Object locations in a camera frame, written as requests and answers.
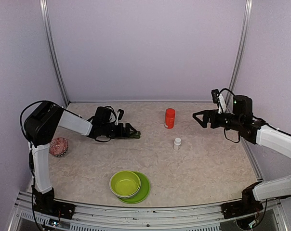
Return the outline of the red pill bottle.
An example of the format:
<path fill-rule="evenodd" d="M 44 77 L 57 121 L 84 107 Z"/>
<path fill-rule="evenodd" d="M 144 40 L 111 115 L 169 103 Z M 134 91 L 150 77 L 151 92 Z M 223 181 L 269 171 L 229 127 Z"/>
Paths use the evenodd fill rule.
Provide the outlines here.
<path fill-rule="evenodd" d="M 173 108 L 167 108 L 165 111 L 165 127 L 172 129 L 175 122 L 175 110 Z"/>

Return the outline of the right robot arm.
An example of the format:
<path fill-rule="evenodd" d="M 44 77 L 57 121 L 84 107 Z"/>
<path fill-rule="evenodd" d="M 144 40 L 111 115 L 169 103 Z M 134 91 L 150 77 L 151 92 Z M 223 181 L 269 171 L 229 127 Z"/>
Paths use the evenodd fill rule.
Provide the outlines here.
<path fill-rule="evenodd" d="M 222 127 L 238 132 L 238 137 L 246 141 L 272 149 L 291 159 L 291 135 L 272 127 L 263 119 L 256 118 L 252 112 L 252 99 L 244 95 L 233 96 L 232 113 L 221 109 L 196 112 L 192 117 L 203 127 Z M 275 180 L 257 183 L 249 189 L 252 195 L 246 195 L 238 202 L 238 210 L 249 213 L 256 207 L 257 201 L 269 198 L 291 196 L 291 175 Z"/>

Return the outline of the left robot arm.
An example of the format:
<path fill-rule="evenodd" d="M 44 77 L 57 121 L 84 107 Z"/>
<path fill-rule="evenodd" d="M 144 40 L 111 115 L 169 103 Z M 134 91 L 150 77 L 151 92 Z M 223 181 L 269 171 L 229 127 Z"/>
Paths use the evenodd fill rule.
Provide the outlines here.
<path fill-rule="evenodd" d="M 112 139 L 138 139 L 140 131 L 130 123 L 121 123 L 124 111 L 115 111 L 111 106 L 99 106 L 89 119 L 73 113 L 58 104 L 41 100 L 31 104 L 34 111 L 20 121 L 21 130 L 28 141 L 33 161 L 31 167 L 35 178 L 35 188 L 41 194 L 52 191 L 49 176 L 49 148 L 58 127 L 76 132 L 96 142 Z"/>

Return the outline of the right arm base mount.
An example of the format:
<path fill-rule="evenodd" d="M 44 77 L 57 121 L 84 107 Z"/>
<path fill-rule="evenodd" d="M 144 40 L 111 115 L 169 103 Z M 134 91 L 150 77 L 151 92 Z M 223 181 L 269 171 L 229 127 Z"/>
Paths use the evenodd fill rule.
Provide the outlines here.
<path fill-rule="evenodd" d="M 253 183 L 242 191 L 240 200 L 223 203 L 221 205 L 224 219 L 235 218 L 263 210 L 261 201 L 254 198 L 253 189 L 261 181 Z"/>

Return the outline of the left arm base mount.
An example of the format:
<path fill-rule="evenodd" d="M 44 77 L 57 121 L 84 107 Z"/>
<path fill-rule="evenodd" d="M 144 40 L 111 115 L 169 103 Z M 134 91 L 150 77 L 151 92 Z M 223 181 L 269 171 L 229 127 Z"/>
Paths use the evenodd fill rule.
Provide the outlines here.
<path fill-rule="evenodd" d="M 42 214 L 72 220 L 75 205 L 54 199 L 54 188 L 46 193 L 39 192 L 34 185 L 31 186 L 34 196 L 34 211 Z"/>

